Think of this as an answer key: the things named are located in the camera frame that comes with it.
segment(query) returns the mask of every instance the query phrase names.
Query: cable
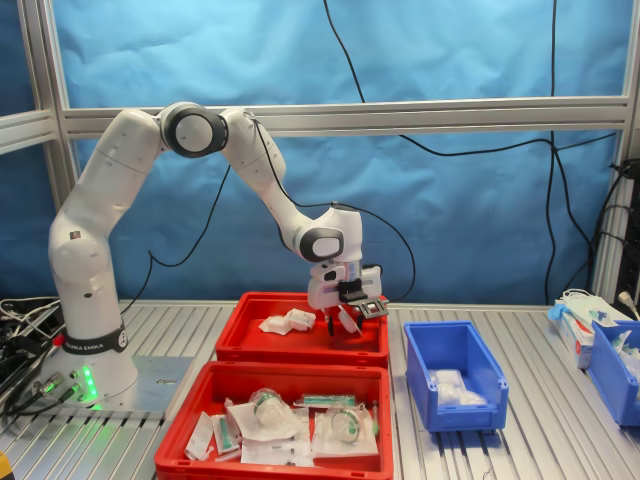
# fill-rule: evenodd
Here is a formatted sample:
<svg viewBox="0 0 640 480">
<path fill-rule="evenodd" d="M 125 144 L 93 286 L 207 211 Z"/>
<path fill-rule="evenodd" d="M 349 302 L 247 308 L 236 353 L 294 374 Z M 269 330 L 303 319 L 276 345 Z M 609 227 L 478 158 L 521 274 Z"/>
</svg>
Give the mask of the cable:
<svg viewBox="0 0 640 480">
<path fill-rule="evenodd" d="M 565 198 L 565 205 L 567 207 L 567 214 L 569 215 L 569 219 L 571 220 L 571 223 L 573 223 L 573 226 L 576 227 L 576 230 L 578 230 L 578 232 L 580 233 L 580 235 L 582 236 L 582 238 L 584 239 L 584 241 L 587 244 L 587 259 L 589 262 L 588 265 L 588 272 L 587 272 L 587 284 L 585 285 L 585 288 L 588 288 L 590 283 L 591 283 L 591 275 L 592 275 L 592 269 L 593 269 L 593 257 L 594 257 L 594 250 L 593 250 L 593 246 L 591 244 L 591 240 L 589 240 L 589 237 L 587 237 L 587 234 L 584 233 L 584 230 L 582 230 L 582 228 L 580 228 L 580 225 L 578 225 L 578 222 L 576 221 L 576 219 L 573 217 L 573 213 L 571 212 L 571 200 L 569 199 L 569 185 L 567 182 L 567 176 L 564 173 L 564 167 L 562 166 L 562 162 L 560 161 L 560 155 L 558 154 L 558 150 L 554 149 L 553 150 L 553 155 L 556 158 L 556 161 L 558 162 L 558 168 L 560 169 L 560 176 L 562 177 L 562 184 L 564 186 L 564 198 Z"/>
<path fill-rule="evenodd" d="M 580 147 L 582 145 L 588 145 L 590 143 L 599 142 L 600 140 L 613 137 L 614 135 L 617 135 L 617 133 L 613 132 L 613 133 L 609 133 L 608 135 L 603 135 L 602 137 L 596 137 L 596 138 L 592 138 L 591 140 L 585 140 L 584 142 L 574 143 L 573 145 L 567 145 L 566 147 L 560 147 L 557 149 L 557 151 L 568 150 L 569 148 L 575 148 L 575 147 Z"/>
<path fill-rule="evenodd" d="M 617 235 L 614 235 L 613 233 L 609 233 L 609 232 L 600 232 L 600 235 L 605 235 L 607 237 L 611 237 L 611 238 L 615 238 L 616 240 L 618 240 L 620 243 L 622 243 L 622 245 L 626 245 L 627 241 L 624 238 L 620 238 Z"/>
<path fill-rule="evenodd" d="M 329 25 L 331 26 L 331 30 L 333 31 L 334 36 L 336 37 L 336 39 L 338 40 L 338 43 L 340 44 L 340 46 L 342 47 L 342 51 L 344 52 L 344 55 L 347 59 L 347 62 L 349 63 L 349 68 L 351 69 L 351 75 L 353 77 L 353 80 L 356 84 L 356 88 L 358 89 L 358 95 L 360 96 L 360 100 L 362 101 L 362 103 L 366 103 L 365 98 L 364 98 L 364 94 L 362 93 L 362 88 L 360 87 L 360 82 L 358 80 L 358 76 L 356 74 L 355 68 L 353 66 L 353 62 L 351 61 L 351 56 L 349 55 L 349 52 L 347 51 L 344 43 L 342 42 L 342 39 L 340 38 L 340 35 L 338 34 L 335 26 L 333 25 L 333 20 L 331 19 L 331 14 L 329 12 L 329 5 L 327 3 L 327 0 L 323 0 L 324 2 L 324 8 L 325 11 L 327 13 L 327 20 L 329 21 Z M 553 2 L 553 14 L 552 14 L 552 25 L 551 25 L 551 96 L 555 96 L 555 84 L 556 84 L 556 79 L 555 79 L 555 60 L 556 60 L 556 20 L 557 20 L 557 0 L 554 0 Z M 611 133 L 611 134 L 607 134 L 598 138 L 594 138 L 591 140 L 587 140 L 587 141 L 583 141 L 583 142 L 579 142 L 573 145 L 567 145 L 565 147 L 562 147 L 562 150 L 566 150 L 569 148 L 574 148 L 580 145 L 586 145 L 589 143 L 593 143 L 599 140 L 603 140 L 605 138 L 609 138 L 611 136 L 615 135 L 615 133 Z M 549 173 L 549 184 L 548 184 L 548 188 L 547 188 L 547 203 L 546 203 L 546 207 L 545 207 L 545 217 L 547 219 L 547 228 L 549 229 L 549 237 L 551 239 L 551 246 L 552 246 L 552 252 L 551 252 L 551 258 L 549 260 L 549 265 L 547 267 L 547 272 L 545 275 L 545 301 L 546 303 L 548 302 L 548 284 L 549 284 L 549 277 L 551 274 L 551 268 L 553 266 L 553 260 L 555 258 L 555 254 L 556 254 L 556 244 L 555 244 L 555 238 L 553 236 L 553 229 L 551 226 L 551 219 L 550 219 L 550 197 L 551 197 L 551 189 L 553 186 L 553 162 L 554 162 L 554 157 L 558 162 L 558 167 L 560 168 L 560 172 L 562 175 L 562 179 L 563 179 L 563 186 L 564 186 L 564 190 L 565 190 L 565 199 L 567 201 L 567 213 L 569 214 L 569 218 L 571 219 L 571 222 L 573 223 L 573 225 L 576 227 L 576 229 L 578 230 L 578 232 L 580 233 L 580 235 L 584 238 L 585 242 L 587 243 L 587 250 L 588 250 L 588 255 L 589 257 L 593 256 L 593 250 L 592 250 L 592 246 L 591 246 L 591 242 L 589 241 L 589 238 L 586 236 L 586 234 L 584 233 L 584 231 L 582 230 L 582 228 L 580 228 L 580 226 L 578 225 L 578 223 L 576 222 L 575 218 L 573 217 L 573 214 L 571 212 L 571 206 L 570 206 L 570 202 L 569 202 L 569 188 L 568 188 L 568 184 L 566 181 L 566 176 L 564 174 L 564 169 L 562 167 L 562 162 L 560 160 L 560 156 L 558 155 L 558 150 L 555 147 L 555 133 L 552 131 L 551 132 L 551 140 L 547 140 L 544 138 L 537 138 L 537 139 L 533 139 L 533 140 L 529 140 L 526 142 L 520 142 L 520 143 L 516 143 L 513 145 L 508 145 L 505 147 L 499 147 L 499 148 L 492 148 L 492 149 L 483 149 L 483 150 L 472 150 L 472 151 L 463 151 L 463 152 L 451 152 L 451 153 L 445 153 L 445 152 L 438 152 L 436 150 L 433 150 L 425 145 L 423 145 L 422 143 L 406 136 L 406 135 L 399 135 L 400 138 L 412 143 L 413 145 L 417 146 L 418 148 L 431 153 L 433 155 L 436 156 L 440 156 L 440 157 L 456 157 L 456 156 L 464 156 L 464 155 L 478 155 L 478 154 L 484 154 L 484 153 L 496 153 L 496 152 L 503 152 L 506 150 L 511 150 L 513 148 L 518 148 L 524 145 L 529 145 L 532 143 L 546 143 L 551 147 L 551 169 L 550 169 L 550 173 Z"/>
<path fill-rule="evenodd" d="M 330 202 L 303 205 L 301 203 L 296 202 L 293 198 L 291 198 L 291 196 L 287 193 L 287 191 L 282 186 L 282 183 L 280 182 L 280 179 L 278 178 L 278 174 L 276 173 L 276 169 L 273 166 L 273 162 L 271 161 L 271 155 L 269 154 L 269 149 L 267 148 L 267 144 L 264 141 L 264 137 L 262 136 L 262 132 L 260 131 L 260 127 L 259 127 L 260 122 L 258 122 L 258 120 L 256 120 L 255 118 L 253 119 L 253 122 L 254 122 L 254 124 L 256 126 L 256 130 L 258 131 L 258 135 L 260 136 L 260 141 L 262 142 L 262 146 L 264 147 L 264 151 L 267 154 L 267 160 L 269 160 L 269 165 L 271 166 L 271 172 L 273 173 L 273 177 L 276 179 L 276 183 L 278 184 L 278 187 L 280 188 L 280 191 L 282 191 L 282 194 L 285 197 L 287 197 L 287 199 L 289 199 L 289 201 L 291 203 L 293 203 L 298 208 L 327 207 L 327 206 L 330 207 L 331 206 Z M 375 214 L 375 213 L 373 213 L 373 212 L 371 212 L 369 210 L 366 210 L 364 208 L 356 207 L 354 205 L 349 205 L 347 203 L 339 202 L 339 204 L 340 205 L 344 205 L 345 207 L 348 207 L 348 208 L 352 208 L 353 210 L 358 210 L 359 212 L 367 213 L 367 214 L 371 215 L 372 217 L 377 218 L 378 220 L 380 220 L 381 222 L 385 223 L 394 232 L 396 232 L 398 234 L 398 236 L 400 237 L 400 239 L 402 240 L 404 245 L 407 247 L 407 250 L 409 251 L 409 256 L 411 257 L 411 268 L 412 268 L 412 272 L 413 273 L 412 273 L 412 277 L 411 277 L 411 284 L 409 285 L 409 288 L 407 288 L 405 293 L 403 293 L 399 297 L 396 297 L 396 298 L 393 298 L 393 299 L 389 300 L 389 302 L 390 303 L 395 303 L 395 302 L 398 302 L 398 301 L 402 300 L 403 298 L 405 298 L 407 295 L 409 295 L 411 293 L 411 290 L 413 290 L 413 286 L 416 283 L 416 261 L 415 261 L 415 257 L 413 256 L 413 251 L 411 250 L 411 247 L 409 246 L 409 242 L 407 242 L 407 240 L 404 238 L 404 235 L 402 235 L 402 233 L 400 233 L 400 231 L 396 227 L 394 227 L 391 223 L 389 223 L 387 220 L 382 218 L 380 215 L 377 215 L 377 214 Z"/>
<path fill-rule="evenodd" d="M 587 264 L 589 263 L 589 260 L 587 260 L 586 262 L 584 262 L 582 264 L 582 266 L 576 270 L 576 273 L 573 274 L 573 276 L 571 277 L 571 279 L 567 282 L 567 284 L 564 286 L 564 288 L 562 289 L 562 291 L 566 291 L 569 290 L 569 286 L 571 285 L 571 283 L 576 279 L 576 277 L 578 275 L 580 275 L 580 272 L 582 272 L 582 270 L 584 270 L 584 268 L 587 266 Z"/>
<path fill-rule="evenodd" d="M 356 82 L 356 87 L 358 89 L 358 94 L 360 95 L 360 100 L 362 103 L 367 103 L 364 100 L 364 95 L 362 94 L 362 89 L 360 88 L 360 82 L 358 81 L 358 76 L 356 75 L 356 70 L 353 68 L 353 63 L 351 63 L 351 57 L 349 56 L 349 52 L 347 52 L 347 48 L 342 43 L 342 39 L 338 32 L 336 31 L 336 27 L 333 26 L 333 21 L 331 20 L 331 14 L 329 13 L 329 5 L 327 4 L 327 0 L 324 0 L 324 9 L 327 12 L 327 20 L 329 20 L 329 25 L 331 25 L 331 30 L 333 30 L 333 34 L 336 36 L 338 43 L 342 47 L 342 51 L 344 52 L 344 56 L 347 57 L 347 62 L 349 62 L 349 68 L 351 69 L 351 75 L 353 75 L 353 80 Z"/>
<path fill-rule="evenodd" d="M 230 170 L 231 170 L 231 165 L 227 167 L 227 171 L 224 173 L 224 177 L 222 177 L 222 181 L 220 182 L 220 187 L 218 188 L 218 194 L 216 195 L 216 199 L 213 201 L 213 205 L 211 206 L 211 210 L 209 211 L 209 217 L 207 218 L 207 223 L 205 224 L 204 229 L 202 230 L 202 233 L 198 237 L 198 240 L 196 240 L 196 243 L 193 244 L 193 247 L 191 248 L 191 250 L 189 251 L 186 257 L 184 257 L 178 263 L 165 263 L 158 260 L 153 255 L 151 250 L 147 250 L 147 252 L 149 253 L 149 271 L 147 272 L 147 278 L 145 279 L 144 284 L 142 285 L 142 288 L 140 288 L 140 291 L 138 292 L 138 294 L 134 297 L 133 300 L 131 300 L 131 303 L 129 303 L 129 305 L 127 305 L 125 309 L 120 312 L 120 315 L 123 315 L 127 310 L 129 310 L 131 306 L 140 298 L 140 295 L 142 295 L 142 292 L 144 292 L 144 289 L 147 287 L 147 284 L 149 283 L 149 278 L 151 277 L 151 271 L 153 270 L 153 262 L 156 262 L 158 265 L 162 265 L 163 267 L 173 268 L 173 267 L 179 267 L 184 262 L 189 260 L 189 257 L 191 257 L 193 252 L 196 250 L 196 248 L 200 244 L 200 241 L 204 237 L 205 233 L 207 233 L 207 230 L 209 229 L 209 224 L 211 223 L 211 217 L 213 216 L 213 211 L 215 210 L 216 205 L 218 204 L 218 199 L 220 198 L 220 194 L 222 193 L 222 187 L 224 187 L 224 182 L 227 180 L 227 176 L 229 175 Z"/>
<path fill-rule="evenodd" d="M 551 267 L 553 266 L 553 260 L 556 257 L 556 239 L 553 236 L 553 229 L 551 228 L 551 187 L 553 186 L 553 168 L 555 165 L 555 159 L 553 153 L 551 154 L 551 169 L 549 170 L 549 183 L 547 185 L 547 201 L 545 204 L 545 217 L 547 220 L 547 228 L 549 229 L 549 238 L 551 239 L 551 258 L 549 258 L 549 264 L 547 265 L 547 273 L 544 276 L 544 302 L 549 305 L 549 277 L 551 276 Z"/>
<path fill-rule="evenodd" d="M 35 331 L 37 331 L 38 333 L 43 335 L 45 338 L 51 338 L 45 332 L 40 330 L 37 326 L 33 325 L 28 320 L 28 318 L 30 316 L 32 316 L 34 313 L 41 312 L 42 310 L 47 310 L 47 309 L 53 307 L 54 305 L 59 304 L 60 300 L 55 300 L 54 302 L 51 302 L 51 303 L 49 303 L 47 305 L 44 305 L 42 307 L 35 308 L 35 309 L 31 310 L 28 313 L 21 314 L 20 316 L 14 315 L 13 313 L 6 311 L 5 309 L 2 308 L 2 304 L 5 303 L 5 302 L 27 302 L 27 301 L 34 301 L 34 300 L 50 300 L 50 299 L 54 299 L 54 298 L 57 299 L 58 297 L 6 298 L 4 300 L 0 300 L 0 313 L 3 313 L 4 315 L 6 315 L 6 316 L 8 316 L 10 318 L 13 318 L 14 320 L 18 320 L 19 322 L 27 323 L 31 328 L 33 328 Z M 13 335 L 16 336 L 19 330 L 20 330 L 20 327 L 18 327 L 18 329 L 16 330 L 16 332 Z"/>
</svg>

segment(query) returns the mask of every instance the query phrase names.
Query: metal table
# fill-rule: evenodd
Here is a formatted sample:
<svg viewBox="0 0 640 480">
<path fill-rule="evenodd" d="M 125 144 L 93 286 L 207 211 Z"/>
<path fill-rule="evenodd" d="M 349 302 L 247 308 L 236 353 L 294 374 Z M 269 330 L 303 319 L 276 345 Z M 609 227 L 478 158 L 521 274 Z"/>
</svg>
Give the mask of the metal table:
<svg viewBox="0 0 640 480">
<path fill-rule="evenodd" d="M 140 301 L 125 315 L 137 355 L 194 357 L 180 401 L 235 303 Z M 389 322 L 394 471 L 405 480 L 640 480 L 640 429 L 618 427 L 589 377 L 572 367 L 542 307 L 401 305 Z M 472 320 L 509 380 L 504 430 L 429 434 L 405 379 L 404 322 Z M 173 418 L 177 407 L 168 418 Z M 0 428 L 17 479 L 144 479 L 170 420 L 63 410 Z"/>
</svg>

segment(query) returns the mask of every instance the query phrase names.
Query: box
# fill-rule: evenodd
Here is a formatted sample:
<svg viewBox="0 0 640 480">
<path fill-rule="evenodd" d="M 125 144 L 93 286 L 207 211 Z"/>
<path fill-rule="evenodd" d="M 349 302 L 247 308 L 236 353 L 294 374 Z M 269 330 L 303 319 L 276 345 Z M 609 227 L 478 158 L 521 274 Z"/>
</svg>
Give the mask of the box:
<svg viewBox="0 0 640 480">
<path fill-rule="evenodd" d="M 406 323 L 407 379 L 420 418 L 431 432 L 504 428 L 509 385 L 471 322 Z M 467 390 L 486 405 L 438 406 L 429 370 L 460 370 Z"/>
<path fill-rule="evenodd" d="M 292 308 L 315 312 L 314 327 L 286 335 L 258 328 L 271 315 L 285 315 Z M 313 365 L 362 365 L 386 368 L 389 359 L 387 317 L 365 320 L 362 336 L 347 333 L 334 318 L 329 335 L 324 315 L 307 304 L 306 293 L 245 293 L 227 321 L 218 343 L 219 360 L 243 362 L 307 363 Z"/>
<path fill-rule="evenodd" d="M 191 461 L 184 449 L 201 412 L 209 415 L 224 412 L 225 397 L 234 403 L 246 403 L 253 392 L 272 388 L 291 405 L 304 393 L 353 393 L 357 402 L 365 402 L 371 410 L 379 403 L 378 455 L 353 458 L 319 458 L 317 466 L 250 465 L 240 459 L 216 462 L 217 450 L 206 461 Z M 393 478 L 393 444 L 391 408 L 387 371 L 376 367 L 326 365 L 287 365 L 277 363 L 210 362 L 201 370 L 178 415 L 167 431 L 155 455 L 159 480 L 337 480 Z M 313 416 L 311 435 L 313 437 Z"/>
<path fill-rule="evenodd" d="M 563 312 L 559 321 L 554 322 L 562 342 L 569 350 L 574 365 L 589 368 L 593 349 L 593 333 L 580 323 L 570 312 Z"/>
<path fill-rule="evenodd" d="M 595 340 L 589 375 L 615 422 L 621 426 L 639 426 L 638 382 L 611 346 L 611 340 L 631 330 L 626 343 L 640 348 L 640 323 L 631 321 L 618 324 L 617 327 L 603 328 L 593 323 Z"/>
</svg>

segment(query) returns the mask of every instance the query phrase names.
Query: blue plastic crate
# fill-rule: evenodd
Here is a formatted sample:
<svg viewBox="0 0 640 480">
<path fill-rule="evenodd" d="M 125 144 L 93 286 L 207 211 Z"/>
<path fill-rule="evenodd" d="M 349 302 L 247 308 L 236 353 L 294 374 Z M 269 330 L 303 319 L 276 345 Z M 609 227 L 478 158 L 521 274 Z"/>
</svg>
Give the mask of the blue plastic crate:
<svg viewBox="0 0 640 480">
<path fill-rule="evenodd" d="M 618 325 L 603 328 L 593 322 L 595 335 L 589 375 L 615 422 L 622 426 L 638 426 L 640 425 L 638 382 L 620 360 L 611 346 L 611 340 L 631 330 L 626 343 L 640 348 L 640 323 L 618 322 Z"/>
<path fill-rule="evenodd" d="M 504 428 L 509 385 L 471 322 L 406 323 L 407 379 L 422 423 L 429 432 Z M 487 405 L 438 407 L 438 388 L 429 370 L 460 370 L 467 390 Z"/>
</svg>

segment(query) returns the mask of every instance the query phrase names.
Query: red plastic crate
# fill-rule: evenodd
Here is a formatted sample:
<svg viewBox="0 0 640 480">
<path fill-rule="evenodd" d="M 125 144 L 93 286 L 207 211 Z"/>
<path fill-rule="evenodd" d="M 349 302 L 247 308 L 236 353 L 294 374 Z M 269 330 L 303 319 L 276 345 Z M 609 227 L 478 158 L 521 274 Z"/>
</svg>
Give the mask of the red plastic crate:
<svg viewBox="0 0 640 480">
<path fill-rule="evenodd" d="M 353 458 L 321 458 L 315 464 L 323 468 L 249 465 L 240 459 L 216 462 L 217 450 L 206 461 L 191 461 L 184 449 L 201 412 L 209 415 L 224 413 L 224 399 L 245 403 L 260 388 L 272 388 L 291 405 L 303 393 L 351 393 L 356 402 L 365 402 L 370 409 L 379 403 L 378 455 Z M 310 428 L 313 438 L 313 416 Z M 320 480 L 393 478 L 393 444 L 391 440 L 391 409 L 387 370 L 377 367 L 345 367 L 315 365 L 283 365 L 277 363 L 207 363 L 196 379 L 178 415 L 169 428 L 155 455 L 159 480 Z"/>
<path fill-rule="evenodd" d="M 292 308 L 314 312 L 306 293 L 245 293 L 218 339 L 218 360 L 387 367 L 386 316 L 365 320 L 362 336 L 347 333 L 336 317 L 334 335 L 329 335 L 321 311 L 315 311 L 316 323 L 306 332 L 278 335 L 258 328 L 267 317 L 285 315 Z"/>
</svg>

